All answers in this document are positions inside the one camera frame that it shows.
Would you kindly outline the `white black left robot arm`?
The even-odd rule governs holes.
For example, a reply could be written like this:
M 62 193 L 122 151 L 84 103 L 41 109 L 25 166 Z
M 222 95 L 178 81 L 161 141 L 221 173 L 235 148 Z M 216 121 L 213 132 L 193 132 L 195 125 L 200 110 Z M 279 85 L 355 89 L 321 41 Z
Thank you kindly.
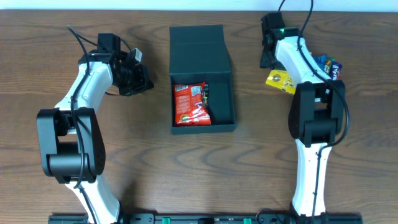
M 51 215 L 49 223 L 139 223 L 139 215 L 122 210 L 103 171 L 105 146 L 96 112 L 108 89 L 132 96 L 154 87 L 139 49 L 123 51 L 112 33 L 98 34 L 95 49 L 85 50 L 78 75 L 65 97 L 37 114 L 40 156 L 45 175 L 54 177 L 78 197 L 84 215 Z

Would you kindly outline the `red snack bag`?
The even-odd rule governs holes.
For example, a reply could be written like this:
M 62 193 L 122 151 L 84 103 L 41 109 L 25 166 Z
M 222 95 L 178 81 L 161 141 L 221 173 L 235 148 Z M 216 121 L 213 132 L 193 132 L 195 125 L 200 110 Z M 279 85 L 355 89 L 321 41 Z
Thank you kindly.
M 192 85 L 174 85 L 176 126 L 209 126 L 211 118 L 201 100 L 205 82 Z

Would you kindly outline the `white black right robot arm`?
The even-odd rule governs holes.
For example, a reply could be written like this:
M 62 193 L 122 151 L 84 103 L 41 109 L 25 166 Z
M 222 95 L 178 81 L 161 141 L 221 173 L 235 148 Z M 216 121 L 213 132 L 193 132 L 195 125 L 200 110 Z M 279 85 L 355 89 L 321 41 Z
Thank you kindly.
M 287 27 L 281 12 L 262 17 L 262 68 L 281 66 L 295 87 L 288 127 L 298 152 L 297 182 L 286 223 L 330 223 L 324 202 L 328 157 L 342 129 L 345 85 L 320 69 L 302 31 Z

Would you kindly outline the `Haribo candy bag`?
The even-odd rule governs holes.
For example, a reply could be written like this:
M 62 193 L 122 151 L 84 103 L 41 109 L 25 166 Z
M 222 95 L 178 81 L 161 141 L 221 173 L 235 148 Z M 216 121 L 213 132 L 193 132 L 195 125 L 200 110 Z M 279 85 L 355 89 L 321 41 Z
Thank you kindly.
M 201 100 L 205 109 L 208 108 L 208 97 L 209 97 L 209 84 L 204 84 L 201 89 Z

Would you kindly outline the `yellow snack bag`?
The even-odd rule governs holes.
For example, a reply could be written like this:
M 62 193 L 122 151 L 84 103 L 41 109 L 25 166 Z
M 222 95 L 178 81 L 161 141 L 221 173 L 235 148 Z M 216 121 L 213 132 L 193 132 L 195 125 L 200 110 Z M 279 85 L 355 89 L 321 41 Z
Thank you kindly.
M 285 70 L 271 70 L 267 77 L 266 85 L 272 86 L 291 95 L 294 95 L 296 90 L 293 80 Z

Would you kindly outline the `dark green box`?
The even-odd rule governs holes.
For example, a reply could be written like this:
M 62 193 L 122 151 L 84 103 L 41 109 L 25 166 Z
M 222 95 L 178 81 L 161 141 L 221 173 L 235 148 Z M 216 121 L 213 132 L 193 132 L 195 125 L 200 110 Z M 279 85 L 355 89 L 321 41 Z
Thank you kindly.
M 210 126 L 175 125 L 175 99 L 171 93 L 171 133 L 231 133 L 236 129 L 232 69 L 222 25 L 170 28 L 170 85 L 205 82 L 209 87 Z

